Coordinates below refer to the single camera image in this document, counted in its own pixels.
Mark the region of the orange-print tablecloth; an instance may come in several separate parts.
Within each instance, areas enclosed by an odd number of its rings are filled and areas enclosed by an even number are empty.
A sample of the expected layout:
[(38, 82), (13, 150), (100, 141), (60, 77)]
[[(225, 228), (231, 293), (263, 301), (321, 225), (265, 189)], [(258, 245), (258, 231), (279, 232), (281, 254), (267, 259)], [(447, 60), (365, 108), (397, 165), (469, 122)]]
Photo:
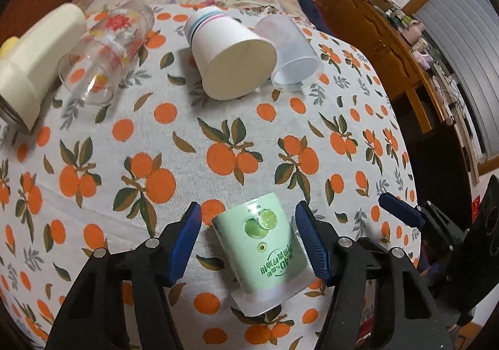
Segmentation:
[(413, 171), (380, 76), (351, 41), (304, 27), (324, 69), (309, 87), (271, 84), (229, 102), (203, 91), (183, 25), (189, 4), (156, 8), (146, 44), (101, 107), (51, 92), (31, 134), (1, 129), (1, 300), (36, 349), (91, 252), (131, 250), (191, 201), (202, 226), (184, 277), (167, 293), (187, 349), (311, 349), (332, 295), (312, 282), (258, 317), (237, 309), (236, 280), (211, 219), (275, 194), (307, 200), (350, 238), (402, 247), (420, 237), (379, 207), (415, 202)]

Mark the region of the white striped paper cup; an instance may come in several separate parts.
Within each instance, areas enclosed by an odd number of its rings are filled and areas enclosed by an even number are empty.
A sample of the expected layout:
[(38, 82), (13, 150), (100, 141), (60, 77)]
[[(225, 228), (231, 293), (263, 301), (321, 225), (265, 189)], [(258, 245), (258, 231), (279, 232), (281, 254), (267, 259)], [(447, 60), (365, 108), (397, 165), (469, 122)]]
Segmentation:
[(210, 98), (228, 101), (261, 86), (274, 71), (274, 45), (215, 6), (190, 15), (184, 26), (202, 87)]

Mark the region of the translucent plastic cup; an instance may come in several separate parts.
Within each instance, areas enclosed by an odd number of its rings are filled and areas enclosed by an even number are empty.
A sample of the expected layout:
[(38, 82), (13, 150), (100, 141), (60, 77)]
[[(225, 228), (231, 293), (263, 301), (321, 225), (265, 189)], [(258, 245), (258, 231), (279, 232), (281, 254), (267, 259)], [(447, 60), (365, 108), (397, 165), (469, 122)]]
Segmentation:
[(323, 64), (302, 30), (287, 15), (267, 15), (254, 32), (269, 40), (277, 51), (271, 82), (279, 91), (300, 91), (318, 81)]

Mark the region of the pink kettle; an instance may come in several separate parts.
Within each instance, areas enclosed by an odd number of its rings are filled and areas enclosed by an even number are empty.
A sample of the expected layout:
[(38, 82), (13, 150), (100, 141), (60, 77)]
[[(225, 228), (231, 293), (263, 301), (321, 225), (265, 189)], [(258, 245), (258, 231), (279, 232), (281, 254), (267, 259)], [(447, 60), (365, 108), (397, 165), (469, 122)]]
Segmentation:
[(407, 25), (407, 27), (401, 32), (403, 38), (411, 46), (415, 45), (416, 42), (422, 37), (425, 26), (422, 22), (417, 20), (412, 20)]

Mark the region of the grey window blind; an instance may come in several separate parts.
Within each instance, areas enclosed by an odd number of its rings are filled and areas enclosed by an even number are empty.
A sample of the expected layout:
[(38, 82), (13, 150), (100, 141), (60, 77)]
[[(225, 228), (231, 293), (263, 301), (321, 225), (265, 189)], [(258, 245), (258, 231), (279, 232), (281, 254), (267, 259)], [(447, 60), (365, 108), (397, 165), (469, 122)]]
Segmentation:
[(489, 0), (428, 0), (415, 16), (456, 73), (487, 157), (498, 154), (498, 14)]

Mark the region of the wooden sideboard cabinet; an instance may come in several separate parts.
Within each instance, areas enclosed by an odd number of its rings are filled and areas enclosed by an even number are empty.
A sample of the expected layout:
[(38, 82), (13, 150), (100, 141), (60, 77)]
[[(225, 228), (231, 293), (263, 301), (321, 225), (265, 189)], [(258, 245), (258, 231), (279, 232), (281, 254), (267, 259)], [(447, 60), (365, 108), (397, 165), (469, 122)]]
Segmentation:
[(409, 44), (367, 0), (314, 0), (337, 37), (357, 47), (372, 63), (390, 102), (414, 113), (421, 131), (453, 124), (430, 76)]

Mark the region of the clear floral glass cup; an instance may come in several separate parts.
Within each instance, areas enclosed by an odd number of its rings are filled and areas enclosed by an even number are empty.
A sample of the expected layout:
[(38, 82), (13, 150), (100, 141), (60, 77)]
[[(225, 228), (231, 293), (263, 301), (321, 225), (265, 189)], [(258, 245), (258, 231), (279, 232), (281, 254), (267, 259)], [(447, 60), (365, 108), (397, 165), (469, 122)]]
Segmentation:
[(132, 0), (91, 27), (57, 65), (70, 96), (89, 105), (110, 102), (154, 23), (152, 9)]

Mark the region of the cream thermos cup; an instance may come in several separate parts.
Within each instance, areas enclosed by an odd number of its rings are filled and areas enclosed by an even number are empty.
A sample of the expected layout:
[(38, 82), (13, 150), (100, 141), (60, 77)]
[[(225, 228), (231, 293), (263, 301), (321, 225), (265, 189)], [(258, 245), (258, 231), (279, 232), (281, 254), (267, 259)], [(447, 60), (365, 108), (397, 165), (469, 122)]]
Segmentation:
[(63, 4), (27, 30), (1, 58), (1, 118), (7, 124), (31, 133), (59, 60), (85, 31), (83, 11), (75, 4)]

